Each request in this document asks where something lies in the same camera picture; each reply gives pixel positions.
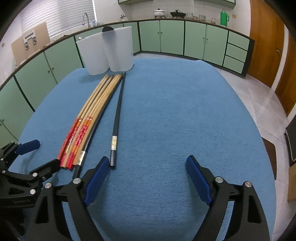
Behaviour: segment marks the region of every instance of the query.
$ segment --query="white pot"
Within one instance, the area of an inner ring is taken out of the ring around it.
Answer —
[[[164,17],[165,16],[165,11],[157,9],[157,10],[153,11],[153,15],[155,17]]]

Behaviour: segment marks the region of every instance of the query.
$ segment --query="kitchen shelf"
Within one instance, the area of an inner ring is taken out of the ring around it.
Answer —
[[[137,4],[141,2],[149,2],[153,0],[118,0],[119,4],[126,4],[126,5],[132,5],[132,4]]]
[[[215,3],[224,7],[229,7],[234,9],[236,6],[236,0],[201,0],[203,2],[210,2],[210,3]]]

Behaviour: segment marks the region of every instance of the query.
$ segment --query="cardboard board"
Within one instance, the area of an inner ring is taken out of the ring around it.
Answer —
[[[24,44],[24,37],[30,34],[34,30],[35,36],[37,39],[37,43],[33,43],[33,39],[28,40],[29,48],[25,48]],[[34,27],[33,29],[25,32],[20,38],[18,38],[16,41],[14,41],[11,44],[12,52],[15,57],[15,62],[17,66],[20,66],[22,62],[27,60],[30,56],[32,56],[34,53],[40,51],[45,45],[50,43],[48,31],[47,31],[47,25],[46,22],[41,23]]]

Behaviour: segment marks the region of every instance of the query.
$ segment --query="blue gripper pad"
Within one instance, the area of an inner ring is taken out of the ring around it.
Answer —
[[[210,205],[213,202],[210,195],[210,185],[190,156],[186,160],[186,170],[200,196],[200,199],[207,205]]]
[[[30,151],[37,150],[39,147],[40,147],[40,142],[38,140],[33,140],[33,141],[19,145],[15,153],[18,155],[23,155]]]
[[[98,192],[100,191],[109,171],[109,159],[106,157],[86,186],[85,198],[83,201],[86,206],[96,200]]]

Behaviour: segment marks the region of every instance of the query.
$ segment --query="cooking pot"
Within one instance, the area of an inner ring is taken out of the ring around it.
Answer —
[[[186,16],[186,13],[184,12],[178,12],[180,10],[176,10],[175,12],[171,12],[170,14],[173,16],[172,18],[177,18],[177,17],[181,17],[184,19],[184,17]]]
[[[155,17],[164,17],[165,11],[158,8],[157,10],[153,11],[153,14]]]

